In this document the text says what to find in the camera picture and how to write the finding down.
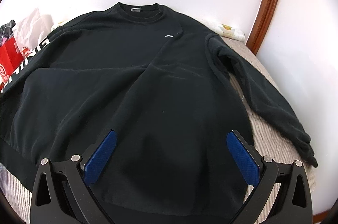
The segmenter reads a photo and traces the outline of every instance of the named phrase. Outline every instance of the blue gripper pad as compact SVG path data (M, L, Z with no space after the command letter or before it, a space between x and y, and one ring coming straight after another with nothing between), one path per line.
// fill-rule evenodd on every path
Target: blue gripper pad
M84 167L83 180L88 186L99 178L104 166L116 147L116 132L111 130Z
M259 167L251 155L233 132L228 133L226 144L246 183L256 187L260 180Z

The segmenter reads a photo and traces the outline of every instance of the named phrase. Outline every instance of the beige striped fabric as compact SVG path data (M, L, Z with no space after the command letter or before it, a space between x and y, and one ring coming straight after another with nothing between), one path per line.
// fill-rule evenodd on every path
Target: beige striped fabric
M277 86L275 82L272 80L271 76L268 74L266 69L263 67L263 65L258 61L256 56L242 43L238 42L229 38L222 37L225 43L231 47L234 51L236 51L241 57L243 57L247 62L249 62L253 67L255 67L261 74L263 74L266 79L275 86L276 89ZM300 155L296 151L296 148L291 143L291 141L285 137L283 137L280 132L278 132L276 129L274 129L272 126L270 126L263 118L261 118L259 115L254 113L251 108L249 107L243 91L241 87L239 86L239 83L236 79L236 77L233 74L230 74L230 82L231 85L234 87L234 89L239 94L245 108L246 112L248 113L249 120L252 127L252 133L253 133L253 141L255 143L256 150L262 155L269 155L271 156L275 162L279 163L285 163L285 164L292 164L294 160L301 159ZM315 188L315 172L314 168L310 166L307 163L304 163L305 171L308 177L310 190L311 192ZM273 187L273 190L271 192L271 195L259 215L256 223L263 222L273 205L273 202L275 201L277 197L277 193L279 190L280 184L275 184ZM253 187L248 186L248 190L246 192L246 198L250 195Z
M222 37L225 43L236 51L241 57L248 61L253 67L255 67L261 74L263 74L266 79L278 89L275 82L272 80L271 76L268 74L263 65L258 61L258 59L253 55L253 53L242 43L236 40ZM284 138L277 130L271 127L263 118L254 113L239 86L234 75L230 75L230 82L234 89L239 94L246 111L248 113L252 131L253 131L253 140L255 143L255 148L261 155L269 155L276 162L291 164L294 160L300 159L299 154L297 153L293 144L286 138ZM311 191L315 187L315 176L314 171L311 166L304 163L305 170L308 176L309 185ZM264 221L268 213L271 210L274 200L276 199L278 189L278 184L275 185L273 191L270 195L268 202L266 203L262 213L260 214L256 223L261 223ZM5 197L8 202L14 209L14 211L27 223L30 224L30 203L32 194L27 190L21 182L12 175L1 163L0 163L0 188L2 189ZM248 187L245 199L249 196L252 191L252 186Z

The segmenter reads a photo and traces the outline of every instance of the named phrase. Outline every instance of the red logo on plastic bag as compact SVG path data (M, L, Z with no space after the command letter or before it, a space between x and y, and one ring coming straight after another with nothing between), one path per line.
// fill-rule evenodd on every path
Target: red logo on plastic bag
M6 70L5 68L3 67L3 65L0 64L0 73L2 76L5 76L6 75Z
M28 55L30 55L30 49L27 47L23 47L22 54L27 57Z

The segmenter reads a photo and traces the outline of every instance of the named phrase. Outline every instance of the red bag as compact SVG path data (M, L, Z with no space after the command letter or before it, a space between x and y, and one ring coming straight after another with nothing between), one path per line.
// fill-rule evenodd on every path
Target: red bag
M8 39L6 43L0 47L0 75L3 82L7 82L12 73L23 61L18 45L14 37Z

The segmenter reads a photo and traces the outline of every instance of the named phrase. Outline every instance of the silver screw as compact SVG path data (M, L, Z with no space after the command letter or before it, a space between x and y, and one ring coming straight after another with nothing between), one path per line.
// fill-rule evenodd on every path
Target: silver screw
M48 159L47 158L44 158L41 160L41 165L46 165L48 162Z
M303 166L303 163L302 163L300 160L296 160L295 164L296 164L298 167Z
M78 154L74 154L73 156L72 156L72 161L73 162L76 162L76 161L78 161L80 159L80 156L78 155Z
M267 163L271 163L273 161L273 159L270 156L268 156L268 155L264 156L263 159Z

